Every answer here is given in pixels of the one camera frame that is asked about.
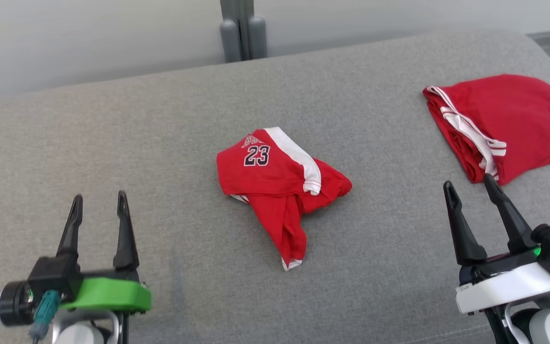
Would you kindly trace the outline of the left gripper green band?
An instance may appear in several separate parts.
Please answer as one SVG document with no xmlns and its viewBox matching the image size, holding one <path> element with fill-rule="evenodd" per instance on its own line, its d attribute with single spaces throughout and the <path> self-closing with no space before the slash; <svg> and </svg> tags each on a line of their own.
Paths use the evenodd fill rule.
<svg viewBox="0 0 550 344">
<path fill-rule="evenodd" d="M 146 313 L 151 310 L 151 291 L 139 279 L 139 255 L 135 232 L 124 191 L 118 192 L 116 213 L 119 218 L 115 270 L 87 276 L 73 302 L 63 302 L 63 309 L 88 311 L 113 311 Z M 83 221 L 83 197 L 77 194 L 72 201 L 67 222 L 63 229 L 57 256 L 78 255 L 79 227 Z"/>
</svg>

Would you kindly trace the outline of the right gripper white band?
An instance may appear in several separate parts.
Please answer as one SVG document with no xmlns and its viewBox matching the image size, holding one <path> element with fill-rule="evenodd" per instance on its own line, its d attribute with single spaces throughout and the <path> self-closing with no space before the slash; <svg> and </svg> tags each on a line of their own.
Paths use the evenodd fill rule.
<svg viewBox="0 0 550 344">
<path fill-rule="evenodd" d="M 495 276 L 489 276 L 483 281 L 456 288 L 455 301 L 462 314 L 541 298 L 550 292 L 550 273 L 536 261 L 538 250 L 535 248 L 538 244 L 531 238 L 532 229 L 493 175 L 485 174 L 483 185 L 490 201 L 498 208 L 508 235 L 509 252 L 525 252 L 518 257 L 521 261 L 526 260 L 528 263 L 505 272 L 498 272 Z M 460 197 L 451 182 L 444 183 L 444 198 L 458 265 L 471 266 L 485 261 L 487 252 L 476 241 L 462 212 Z"/>
</svg>

